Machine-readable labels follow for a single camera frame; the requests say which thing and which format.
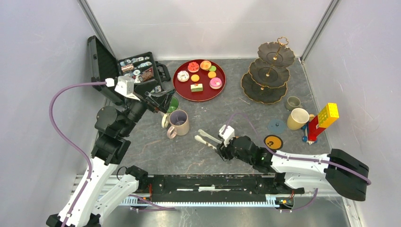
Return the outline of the pink beige mug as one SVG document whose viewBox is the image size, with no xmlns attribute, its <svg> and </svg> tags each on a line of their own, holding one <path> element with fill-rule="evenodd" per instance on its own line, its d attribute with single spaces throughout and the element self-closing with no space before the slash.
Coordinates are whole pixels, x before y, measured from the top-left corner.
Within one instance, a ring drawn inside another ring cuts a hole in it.
<svg viewBox="0 0 401 227">
<path fill-rule="evenodd" d="M 184 110 L 175 110 L 169 115 L 170 127 L 167 129 L 167 137 L 173 139 L 176 136 L 184 136 L 190 130 L 188 114 Z"/>
</svg>

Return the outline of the layered green cake slice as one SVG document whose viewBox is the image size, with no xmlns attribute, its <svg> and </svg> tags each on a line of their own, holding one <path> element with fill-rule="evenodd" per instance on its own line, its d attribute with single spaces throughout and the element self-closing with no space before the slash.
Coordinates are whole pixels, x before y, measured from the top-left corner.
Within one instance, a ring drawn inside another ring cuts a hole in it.
<svg viewBox="0 0 401 227">
<path fill-rule="evenodd" d="M 191 84 L 190 85 L 191 92 L 202 92 L 203 91 L 203 84 Z"/>
</svg>

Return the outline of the orange fruit tart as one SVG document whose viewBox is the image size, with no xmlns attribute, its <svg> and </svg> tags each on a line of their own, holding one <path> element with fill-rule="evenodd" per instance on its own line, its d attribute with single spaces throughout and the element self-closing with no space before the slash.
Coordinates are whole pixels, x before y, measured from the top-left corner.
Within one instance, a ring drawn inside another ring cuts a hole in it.
<svg viewBox="0 0 401 227">
<path fill-rule="evenodd" d="M 212 63 L 208 60 L 204 60 L 200 63 L 200 69 L 209 71 L 212 66 Z"/>
</svg>

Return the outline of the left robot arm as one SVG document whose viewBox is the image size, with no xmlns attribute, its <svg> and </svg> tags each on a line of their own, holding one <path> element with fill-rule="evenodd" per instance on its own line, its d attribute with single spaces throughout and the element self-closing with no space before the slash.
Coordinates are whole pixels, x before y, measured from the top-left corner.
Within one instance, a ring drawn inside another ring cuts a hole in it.
<svg viewBox="0 0 401 227">
<path fill-rule="evenodd" d="M 49 117 L 54 129 L 81 153 L 87 162 L 84 177 L 70 200 L 58 214 L 48 217 L 46 225 L 49 227 L 100 227 L 129 194 L 135 191 L 141 193 L 148 188 L 147 172 L 132 166 L 109 192 L 100 196 L 106 181 L 121 163 L 131 145 L 127 137 L 143 114 L 147 110 L 154 113 L 166 111 L 175 93 L 174 88 L 156 94 L 146 92 L 143 98 L 129 99 L 127 109 L 122 112 L 113 106 L 101 108 L 95 123 L 98 138 L 91 154 L 87 155 L 61 132 L 53 117 L 53 106 L 58 96 L 69 89 L 87 85 L 81 83 L 62 88 L 54 95 L 49 105 Z"/>
</svg>

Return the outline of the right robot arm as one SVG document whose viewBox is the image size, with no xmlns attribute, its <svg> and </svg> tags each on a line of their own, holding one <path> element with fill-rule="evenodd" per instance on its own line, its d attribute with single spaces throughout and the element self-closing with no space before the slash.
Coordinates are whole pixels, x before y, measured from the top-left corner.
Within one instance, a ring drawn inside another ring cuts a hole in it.
<svg viewBox="0 0 401 227">
<path fill-rule="evenodd" d="M 369 168 L 347 152 L 333 148 L 329 154 L 302 155 L 274 149 L 275 144 L 266 139 L 259 147 L 248 136 L 233 137 L 222 142 L 216 153 L 223 160 L 239 159 L 260 173 L 275 173 L 273 187 L 279 193 L 318 188 L 350 200 L 366 200 Z"/>
</svg>

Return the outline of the green mug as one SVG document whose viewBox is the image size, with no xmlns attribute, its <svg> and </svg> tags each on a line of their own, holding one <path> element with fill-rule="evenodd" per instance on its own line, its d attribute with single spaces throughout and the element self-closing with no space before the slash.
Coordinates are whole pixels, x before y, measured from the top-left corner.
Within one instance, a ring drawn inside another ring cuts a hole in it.
<svg viewBox="0 0 401 227">
<path fill-rule="evenodd" d="M 172 113 L 173 111 L 177 110 L 178 108 L 179 108 L 179 101 L 175 96 L 173 96 L 172 99 L 171 99 L 171 102 L 170 102 L 170 105 L 169 105 L 169 108 L 168 108 L 167 112 L 166 113 L 161 112 L 160 114 L 161 115 L 164 115 L 164 114 L 169 115 L 170 113 Z"/>
</svg>

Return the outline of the black open case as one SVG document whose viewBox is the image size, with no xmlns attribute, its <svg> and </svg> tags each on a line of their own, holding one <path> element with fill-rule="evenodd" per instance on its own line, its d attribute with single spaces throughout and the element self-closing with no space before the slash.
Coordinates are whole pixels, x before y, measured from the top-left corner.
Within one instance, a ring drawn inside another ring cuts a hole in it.
<svg viewBox="0 0 401 227">
<path fill-rule="evenodd" d="M 146 92 L 162 92 L 162 83 L 171 80 L 166 65 L 156 61 L 152 52 L 117 59 L 95 35 L 88 38 L 87 46 L 93 82 L 130 77 L 134 95 L 144 97 Z"/>
</svg>

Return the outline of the black yellow round coaster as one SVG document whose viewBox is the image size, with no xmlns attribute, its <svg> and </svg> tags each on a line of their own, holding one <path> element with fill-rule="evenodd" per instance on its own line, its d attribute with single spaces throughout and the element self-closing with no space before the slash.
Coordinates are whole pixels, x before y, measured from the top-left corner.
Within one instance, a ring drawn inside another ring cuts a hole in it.
<svg viewBox="0 0 401 227">
<path fill-rule="evenodd" d="M 277 135 L 268 135 L 264 138 L 264 144 L 272 150 L 280 150 L 283 147 L 283 140 Z"/>
</svg>

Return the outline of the white sprinkled donut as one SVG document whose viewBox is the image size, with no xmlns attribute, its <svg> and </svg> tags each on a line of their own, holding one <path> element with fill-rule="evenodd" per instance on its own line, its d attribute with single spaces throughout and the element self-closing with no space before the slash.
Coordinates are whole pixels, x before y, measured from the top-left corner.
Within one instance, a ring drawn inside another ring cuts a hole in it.
<svg viewBox="0 0 401 227">
<path fill-rule="evenodd" d="M 179 71 L 177 73 L 177 79 L 180 82 L 186 82 L 189 80 L 189 78 L 190 78 L 190 74 L 189 74 L 189 72 L 187 72 L 185 70 Z"/>
</svg>

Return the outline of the orange macaron centre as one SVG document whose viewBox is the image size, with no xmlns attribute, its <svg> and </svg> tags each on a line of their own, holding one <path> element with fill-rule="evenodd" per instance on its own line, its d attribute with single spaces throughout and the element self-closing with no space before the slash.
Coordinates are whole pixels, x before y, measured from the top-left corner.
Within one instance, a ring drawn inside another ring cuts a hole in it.
<svg viewBox="0 0 401 227">
<path fill-rule="evenodd" d="M 198 82 L 199 80 L 200 80 L 199 75 L 197 75 L 197 74 L 191 75 L 191 81 L 192 82 Z"/>
</svg>

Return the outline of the orange macaron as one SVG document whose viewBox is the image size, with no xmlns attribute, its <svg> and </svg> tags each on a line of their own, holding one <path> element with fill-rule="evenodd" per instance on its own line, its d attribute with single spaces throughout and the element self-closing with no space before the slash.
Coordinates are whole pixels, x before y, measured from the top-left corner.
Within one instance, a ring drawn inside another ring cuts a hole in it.
<svg viewBox="0 0 401 227">
<path fill-rule="evenodd" d="M 209 72 L 208 72 L 208 78 L 209 78 L 209 79 L 213 79 L 213 78 L 215 78 L 216 76 L 217 76 L 217 74 L 216 74 L 215 71 L 209 71 Z"/>
<path fill-rule="evenodd" d="M 198 82 L 199 80 L 200 80 L 199 75 L 197 75 L 197 74 L 191 75 L 191 81 L 192 82 Z"/>
</svg>

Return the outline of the blue round coaster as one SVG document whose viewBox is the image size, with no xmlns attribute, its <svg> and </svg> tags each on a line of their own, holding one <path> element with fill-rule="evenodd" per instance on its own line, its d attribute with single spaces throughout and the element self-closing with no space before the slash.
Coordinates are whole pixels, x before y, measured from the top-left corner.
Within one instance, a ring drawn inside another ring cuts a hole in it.
<svg viewBox="0 0 401 227">
<path fill-rule="evenodd" d="M 281 134 L 283 133 L 286 128 L 287 125 L 285 122 L 283 122 L 282 120 L 279 119 L 271 119 L 268 122 L 268 126 L 267 126 L 268 130 L 273 133 L 273 134 Z"/>
</svg>

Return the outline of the red round tray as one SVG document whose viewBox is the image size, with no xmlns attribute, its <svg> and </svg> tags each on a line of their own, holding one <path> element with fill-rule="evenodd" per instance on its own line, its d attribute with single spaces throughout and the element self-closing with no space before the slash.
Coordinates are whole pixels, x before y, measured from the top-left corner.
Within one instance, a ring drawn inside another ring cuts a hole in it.
<svg viewBox="0 0 401 227">
<path fill-rule="evenodd" d="M 183 63 L 181 66 L 178 67 L 178 69 L 175 71 L 175 73 L 172 76 L 172 83 L 173 83 L 173 87 L 176 89 L 176 93 L 178 95 L 180 95 L 182 98 L 189 100 L 189 101 L 193 101 L 193 102 L 205 102 L 205 101 L 209 101 L 209 100 L 217 97 L 223 91 L 223 89 L 227 83 L 226 75 L 225 75 L 223 69 L 218 64 L 209 60 L 212 63 L 212 65 L 216 66 L 216 68 L 217 68 L 217 70 L 216 70 L 217 76 L 216 77 L 220 78 L 223 82 L 223 86 L 220 89 L 212 89 L 209 86 L 209 82 L 211 80 L 208 78 L 209 71 L 199 69 L 198 72 L 191 73 L 187 70 L 188 63 L 191 61 L 195 61 L 198 64 L 200 64 L 202 61 L 204 61 L 204 59 L 190 60 L 188 62 Z M 190 74 L 190 78 L 186 82 L 180 82 L 177 79 L 177 73 L 182 70 L 185 70 L 185 71 L 189 72 L 189 74 Z M 191 75 L 193 75 L 193 74 L 199 75 L 200 80 L 198 82 L 191 81 Z M 202 92 L 191 92 L 190 85 L 195 84 L 195 83 L 203 84 Z"/>
</svg>

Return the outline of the orange macaron right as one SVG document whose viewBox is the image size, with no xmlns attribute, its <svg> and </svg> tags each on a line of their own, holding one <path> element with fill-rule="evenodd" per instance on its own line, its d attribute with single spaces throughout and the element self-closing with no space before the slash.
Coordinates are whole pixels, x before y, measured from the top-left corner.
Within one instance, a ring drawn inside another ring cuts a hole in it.
<svg viewBox="0 0 401 227">
<path fill-rule="evenodd" d="M 217 74 L 216 74 L 215 71 L 209 71 L 209 72 L 208 72 L 208 78 L 209 78 L 209 79 L 213 79 L 213 78 L 215 78 L 216 76 L 217 76 Z"/>
</svg>

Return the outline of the green macaron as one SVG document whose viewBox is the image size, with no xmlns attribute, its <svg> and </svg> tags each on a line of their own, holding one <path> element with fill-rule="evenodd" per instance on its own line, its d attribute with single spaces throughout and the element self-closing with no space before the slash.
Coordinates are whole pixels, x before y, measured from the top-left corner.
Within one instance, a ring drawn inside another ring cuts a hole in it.
<svg viewBox="0 0 401 227">
<path fill-rule="evenodd" d="M 209 68 L 209 72 L 216 72 L 216 70 L 217 70 L 217 68 L 216 68 L 216 66 L 214 66 L 214 65 L 212 65 L 212 66 Z"/>
</svg>

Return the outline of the yellow cream mug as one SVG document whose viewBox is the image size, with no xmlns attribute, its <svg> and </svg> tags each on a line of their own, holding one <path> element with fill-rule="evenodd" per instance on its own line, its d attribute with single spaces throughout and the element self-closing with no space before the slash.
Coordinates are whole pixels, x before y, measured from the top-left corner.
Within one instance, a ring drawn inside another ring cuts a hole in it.
<svg viewBox="0 0 401 227">
<path fill-rule="evenodd" d="M 310 114 L 307 110 L 303 108 L 295 108 L 288 116 L 287 127 L 290 130 L 298 130 L 307 122 L 311 121 L 314 117 L 314 114 Z"/>
</svg>

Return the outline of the small grey-green cup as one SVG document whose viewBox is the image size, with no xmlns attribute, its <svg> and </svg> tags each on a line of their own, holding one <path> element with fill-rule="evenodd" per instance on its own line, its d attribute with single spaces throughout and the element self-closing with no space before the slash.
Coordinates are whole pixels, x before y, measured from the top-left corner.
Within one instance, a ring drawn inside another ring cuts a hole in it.
<svg viewBox="0 0 401 227">
<path fill-rule="evenodd" d="M 303 108 L 300 99 L 296 96 L 289 96 L 286 99 L 284 106 L 288 111 L 292 111 L 296 108 Z"/>
</svg>

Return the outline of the three-tier gold dessert stand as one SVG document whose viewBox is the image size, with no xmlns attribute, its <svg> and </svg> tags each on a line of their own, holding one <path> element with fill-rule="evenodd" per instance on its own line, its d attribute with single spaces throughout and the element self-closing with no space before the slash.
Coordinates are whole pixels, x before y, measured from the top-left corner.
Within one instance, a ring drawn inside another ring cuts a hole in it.
<svg viewBox="0 0 401 227">
<path fill-rule="evenodd" d="M 286 95 L 290 79 L 288 67 L 295 62 L 295 54 L 288 44 L 288 39 L 281 36 L 258 47 L 258 58 L 250 63 L 248 72 L 241 78 L 241 88 L 247 98 L 270 105 Z"/>
</svg>

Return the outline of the red yellow block toy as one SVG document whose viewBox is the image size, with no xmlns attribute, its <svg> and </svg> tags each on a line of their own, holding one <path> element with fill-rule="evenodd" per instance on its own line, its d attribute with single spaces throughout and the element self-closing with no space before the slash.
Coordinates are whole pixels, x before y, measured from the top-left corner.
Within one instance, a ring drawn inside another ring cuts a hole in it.
<svg viewBox="0 0 401 227">
<path fill-rule="evenodd" d="M 339 119 L 339 111 L 336 103 L 328 103 L 316 116 L 310 116 L 310 120 L 301 127 L 304 131 L 302 141 L 309 145 L 318 141 L 317 137 Z"/>
</svg>

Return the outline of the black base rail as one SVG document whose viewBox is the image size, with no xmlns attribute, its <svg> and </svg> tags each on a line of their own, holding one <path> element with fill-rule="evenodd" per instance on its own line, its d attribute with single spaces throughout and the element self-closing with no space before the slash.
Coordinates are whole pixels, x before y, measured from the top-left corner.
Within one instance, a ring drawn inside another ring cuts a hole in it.
<svg viewBox="0 0 401 227">
<path fill-rule="evenodd" d="M 148 194 L 151 202 L 251 205 L 269 202 L 269 195 L 293 198 L 305 193 L 303 187 L 286 186 L 283 174 L 149 175 L 137 166 L 125 173 L 138 179 L 135 193 Z"/>
</svg>

